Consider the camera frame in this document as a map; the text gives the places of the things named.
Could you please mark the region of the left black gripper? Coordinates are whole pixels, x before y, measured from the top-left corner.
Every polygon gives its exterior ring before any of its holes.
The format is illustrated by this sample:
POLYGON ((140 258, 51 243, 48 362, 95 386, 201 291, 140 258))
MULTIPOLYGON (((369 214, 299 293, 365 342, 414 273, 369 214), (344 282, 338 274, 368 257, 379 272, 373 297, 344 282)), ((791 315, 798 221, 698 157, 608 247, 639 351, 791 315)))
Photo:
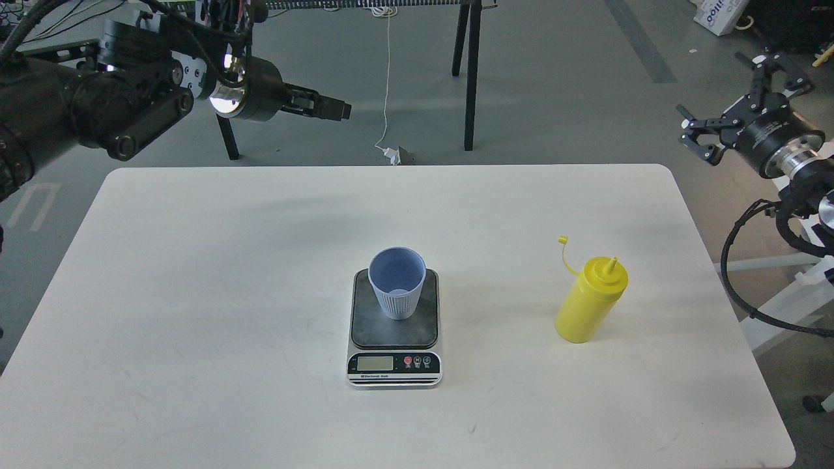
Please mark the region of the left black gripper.
POLYGON ((332 121, 351 118, 351 104, 313 89, 284 83, 277 66, 259 57, 248 59, 242 77, 246 79, 244 87, 233 89, 217 83, 209 95, 209 103, 218 115, 265 122, 282 109, 307 118, 332 121))

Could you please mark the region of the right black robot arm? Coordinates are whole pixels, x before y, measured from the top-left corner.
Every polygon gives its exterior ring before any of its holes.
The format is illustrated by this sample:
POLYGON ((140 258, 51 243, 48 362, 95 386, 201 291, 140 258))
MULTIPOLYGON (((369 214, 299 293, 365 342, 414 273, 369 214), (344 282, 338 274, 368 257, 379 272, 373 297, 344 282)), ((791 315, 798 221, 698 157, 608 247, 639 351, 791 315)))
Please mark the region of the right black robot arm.
POLYGON ((832 256, 832 157, 821 150, 825 133, 790 106, 813 92, 810 77, 780 51, 735 58, 753 72, 749 91, 717 118, 698 119, 684 106, 679 142, 711 166, 728 150, 737 152, 760 178, 786 177, 777 201, 756 200, 734 223, 722 246, 719 276, 730 299, 748 317, 790 332, 832 338, 832 330, 790 324, 742 299, 728 276, 730 249, 742 227, 764 213, 792 249, 823 259, 832 256))

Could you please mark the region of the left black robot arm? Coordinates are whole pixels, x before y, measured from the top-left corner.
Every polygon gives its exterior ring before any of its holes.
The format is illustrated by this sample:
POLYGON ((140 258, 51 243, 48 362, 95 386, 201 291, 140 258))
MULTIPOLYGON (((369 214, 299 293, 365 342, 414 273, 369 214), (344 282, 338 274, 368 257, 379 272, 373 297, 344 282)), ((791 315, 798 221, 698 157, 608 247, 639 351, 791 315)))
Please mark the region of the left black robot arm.
POLYGON ((351 116, 351 105, 286 83, 253 56, 253 26, 268 18, 261 1, 201 1, 193 17, 150 1, 131 23, 108 20, 98 40, 19 51, 59 6, 36 2, 2 47, 3 199, 76 146, 130 160, 197 99, 211 101, 232 160, 240 156, 232 119, 351 116))

